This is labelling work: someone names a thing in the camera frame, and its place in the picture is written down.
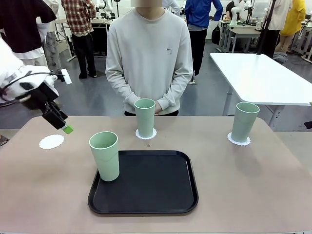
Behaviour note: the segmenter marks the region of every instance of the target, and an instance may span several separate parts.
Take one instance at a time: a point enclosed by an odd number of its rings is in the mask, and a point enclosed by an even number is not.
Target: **gray sweatshirt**
[[[180,17],[168,12],[147,20],[136,9],[113,22],[108,33],[106,76],[135,113],[140,98],[159,102],[163,111],[180,108],[180,97],[192,78],[189,31]]]

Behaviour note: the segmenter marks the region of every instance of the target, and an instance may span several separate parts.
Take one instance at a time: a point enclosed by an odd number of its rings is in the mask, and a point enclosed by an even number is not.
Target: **paper doily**
[[[141,137],[141,136],[138,134],[138,129],[136,130],[136,136],[137,136],[137,138],[140,138],[140,139],[142,139],[142,140],[149,140],[149,139],[152,139],[152,138],[156,137],[156,135],[157,135],[157,131],[156,131],[155,128],[153,129],[153,135],[152,135],[151,137]]]
[[[245,142],[237,142],[237,141],[234,141],[234,140],[232,139],[232,132],[230,132],[230,133],[228,134],[228,140],[229,140],[230,142],[232,142],[233,144],[235,144],[235,145],[240,145],[240,146],[249,145],[249,144],[251,143],[250,137],[247,137],[247,140],[246,140]]]
[[[40,141],[39,147],[44,150],[51,150],[60,146],[64,140],[62,135],[50,135]]]

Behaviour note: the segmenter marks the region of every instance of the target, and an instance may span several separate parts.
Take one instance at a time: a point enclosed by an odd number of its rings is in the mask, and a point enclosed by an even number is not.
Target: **yellow shirt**
[[[306,18],[305,0],[292,0],[292,9],[287,14],[282,36],[291,36],[301,29],[301,22]]]

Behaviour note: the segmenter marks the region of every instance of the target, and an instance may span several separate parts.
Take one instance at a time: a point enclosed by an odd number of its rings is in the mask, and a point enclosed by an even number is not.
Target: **neck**
[[[162,7],[158,7],[158,6],[136,7],[136,11],[148,20],[156,20],[165,13],[165,9]]]

